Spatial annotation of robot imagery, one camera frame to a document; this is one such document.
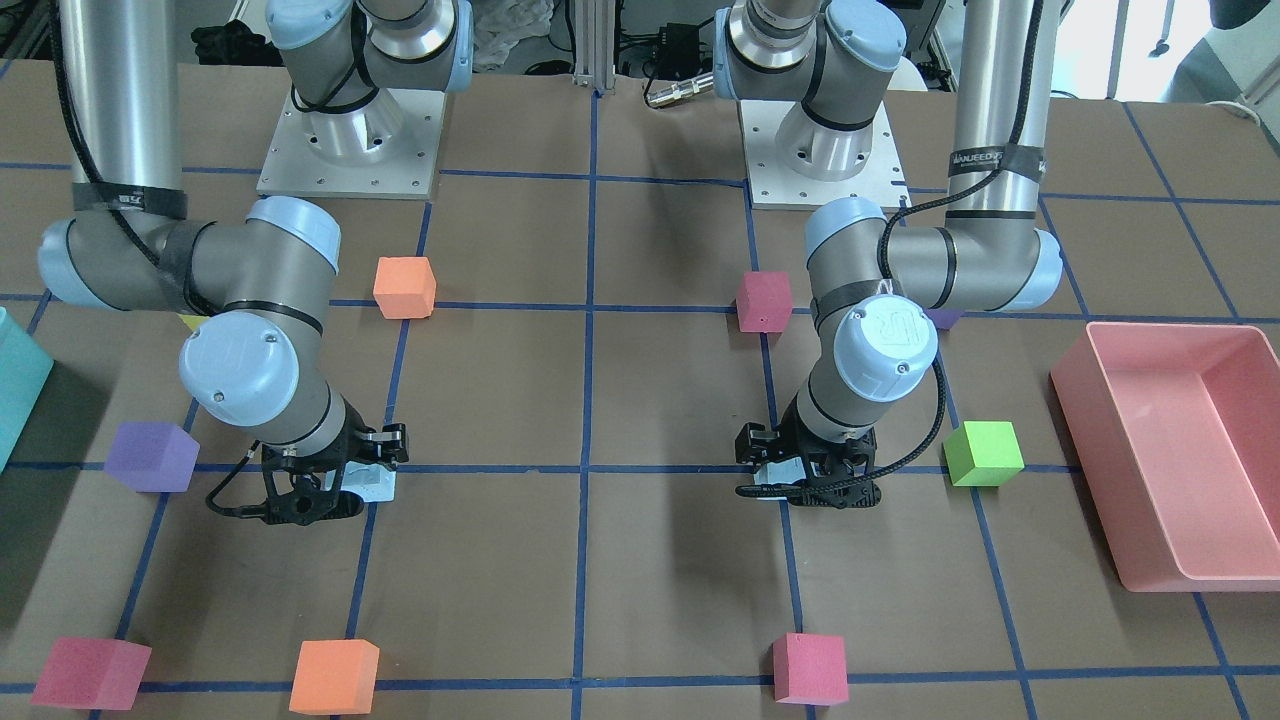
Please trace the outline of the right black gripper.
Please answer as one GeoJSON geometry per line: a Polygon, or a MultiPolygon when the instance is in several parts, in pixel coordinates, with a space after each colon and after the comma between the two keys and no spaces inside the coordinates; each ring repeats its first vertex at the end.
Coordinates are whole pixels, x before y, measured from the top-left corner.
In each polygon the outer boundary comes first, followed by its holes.
{"type": "Polygon", "coordinates": [[[407,429],[403,423],[374,430],[344,400],[334,398],[324,418],[339,421],[332,441],[316,454],[300,450],[287,455],[280,448],[262,448],[262,478],[268,497],[262,521],[269,525],[310,525],[328,519],[352,518],[362,512],[364,501],[343,488],[346,465],[381,465],[397,470],[410,460],[407,429]]]}

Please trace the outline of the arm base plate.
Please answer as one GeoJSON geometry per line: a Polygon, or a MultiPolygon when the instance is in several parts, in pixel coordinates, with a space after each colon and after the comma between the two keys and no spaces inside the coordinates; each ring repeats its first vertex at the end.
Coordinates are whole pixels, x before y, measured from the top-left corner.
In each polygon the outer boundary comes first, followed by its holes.
{"type": "Polygon", "coordinates": [[[256,184],[306,199],[430,199],[448,95],[383,88],[347,114],[284,101],[256,184]]]}
{"type": "Polygon", "coordinates": [[[870,126],[835,133],[812,126],[796,102],[739,102],[753,205],[817,209],[861,197],[895,210],[911,201],[884,104],[870,126]]]}

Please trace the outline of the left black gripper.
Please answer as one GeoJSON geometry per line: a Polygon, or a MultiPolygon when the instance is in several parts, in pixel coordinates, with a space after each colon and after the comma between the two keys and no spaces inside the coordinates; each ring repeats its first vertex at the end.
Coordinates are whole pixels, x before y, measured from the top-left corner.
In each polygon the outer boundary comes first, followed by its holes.
{"type": "Polygon", "coordinates": [[[859,427],[860,436],[849,437],[850,429],[837,432],[828,441],[809,428],[803,413],[817,420],[829,419],[817,410],[812,395],[800,389],[786,407],[777,428],[748,421],[735,437],[735,461],[759,468],[782,462],[778,483],[805,489],[792,495],[788,503],[799,507],[870,509],[881,501],[881,489],[864,475],[876,460],[877,442],[873,425],[859,427]]]}

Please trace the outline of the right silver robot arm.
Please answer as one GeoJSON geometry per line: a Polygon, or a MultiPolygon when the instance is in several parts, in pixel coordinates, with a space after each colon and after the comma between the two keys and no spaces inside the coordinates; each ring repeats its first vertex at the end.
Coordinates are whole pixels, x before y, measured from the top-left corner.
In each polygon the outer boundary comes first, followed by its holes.
{"type": "MultiPolygon", "coordinates": [[[[51,224],[38,273],[64,304],[195,314],[179,375],[207,414],[253,437],[265,497],[227,518],[269,525],[360,515],[353,465],[394,471],[401,424],[369,427],[317,369],[338,274],[340,228],[283,193],[238,225],[195,222],[182,188],[169,1],[52,1],[50,46],[74,155],[70,218],[51,224]]],[[[408,158],[393,92],[466,90],[474,64],[467,1],[270,1],[271,40],[321,158],[408,158]]]]}

